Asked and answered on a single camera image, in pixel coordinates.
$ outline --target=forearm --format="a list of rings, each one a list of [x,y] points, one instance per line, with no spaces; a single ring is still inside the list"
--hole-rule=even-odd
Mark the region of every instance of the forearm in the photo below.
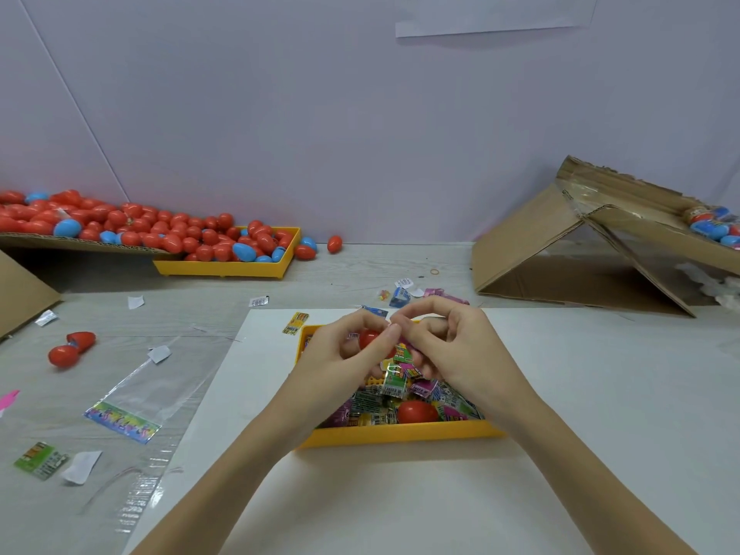
[[[539,398],[529,402],[509,432],[597,555],[696,555]]]
[[[132,555],[215,555],[262,480],[290,451],[291,431],[254,419]]]

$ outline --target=white table surface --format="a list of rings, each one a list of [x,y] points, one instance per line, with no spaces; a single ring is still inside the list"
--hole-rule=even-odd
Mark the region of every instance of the white table surface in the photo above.
[[[305,310],[324,324],[351,310]],[[589,447],[699,553],[740,545],[740,317],[587,308],[497,308],[492,323],[523,372]],[[129,553],[273,396],[298,339],[293,310],[247,316]],[[414,532],[414,522],[423,522]],[[332,447],[289,454],[222,553],[589,553],[531,460],[508,439]]]
[[[568,254],[592,251],[569,242],[559,244]],[[0,490],[6,503],[0,521],[3,555],[123,550],[209,384],[146,446],[84,419],[82,412],[134,370],[148,347],[177,335],[201,335],[191,329],[193,323],[234,336],[249,310],[249,299],[263,294],[270,295],[267,308],[380,305],[375,301],[377,290],[391,289],[402,277],[415,279],[420,286],[442,287],[476,306],[542,306],[476,295],[470,249],[470,244],[345,246],[335,256],[321,253],[313,262],[294,261],[282,281],[166,278],[145,257],[32,252],[24,264],[62,292],[65,301],[54,307],[59,320],[44,328],[31,324],[0,343],[0,394],[21,390],[0,419]],[[433,268],[439,275],[430,274]],[[683,284],[683,292],[690,294],[690,285],[681,277],[674,289],[681,293]],[[129,311],[126,297],[139,295],[146,305]],[[63,343],[67,333],[86,330],[98,334],[98,344],[75,368],[55,373],[47,362],[48,351]],[[198,345],[195,338],[188,343]],[[214,362],[218,364],[226,353],[224,348]],[[12,466],[38,440],[70,454],[102,450],[103,455],[81,487],[64,485],[58,474],[42,483]],[[121,472],[125,473],[111,482]]]

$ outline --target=yellow tray of candy packets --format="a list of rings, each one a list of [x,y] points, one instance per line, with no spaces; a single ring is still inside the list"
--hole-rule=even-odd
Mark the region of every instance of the yellow tray of candy packets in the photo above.
[[[304,326],[298,342],[296,363],[310,337],[319,325]],[[456,438],[501,438],[505,434],[486,420],[448,422],[418,422],[410,425],[345,426],[336,429],[315,429],[301,447],[354,446],[417,440],[447,440]]]

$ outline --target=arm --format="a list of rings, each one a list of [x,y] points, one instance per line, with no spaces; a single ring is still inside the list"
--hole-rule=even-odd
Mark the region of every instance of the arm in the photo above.
[[[430,313],[442,317],[409,319]],[[448,380],[520,444],[597,555],[696,555],[540,399],[482,310],[431,297],[392,321],[426,377]]]
[[[360,351],[347,335],[364,328],[382,333]],[[320,328],[275,397],[132,555],[216,555],[272,467],[360,387],[400,333],[366,310]]]

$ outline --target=yellow tray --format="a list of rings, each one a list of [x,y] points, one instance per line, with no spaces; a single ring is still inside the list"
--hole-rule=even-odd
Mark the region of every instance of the yellow tray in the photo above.
[[[283,258],[278,262],[218,262],[218,261],[183,261],[180,257],[153,261],[159,274],[170,276],[171,274],[182,274],[198,277],[263,277],[282,278],[288,265],[293,259],[295,246],[301,241],[301,228],[274,227],[282,229],[293,236],[288,249],[285,250]]]
[[[307,325],[301,330],[298,353],[301,358],[306,338],[320,325]],[[413,425],[352,426],[338,429],[315,429],[301,447],[353,446],[356,444],[383,444],[387,442],[416,442],[417,440],[447,440],[456,438],[501,438],[506,436],[485,420],[457,420],[449,422],[419,422]]]

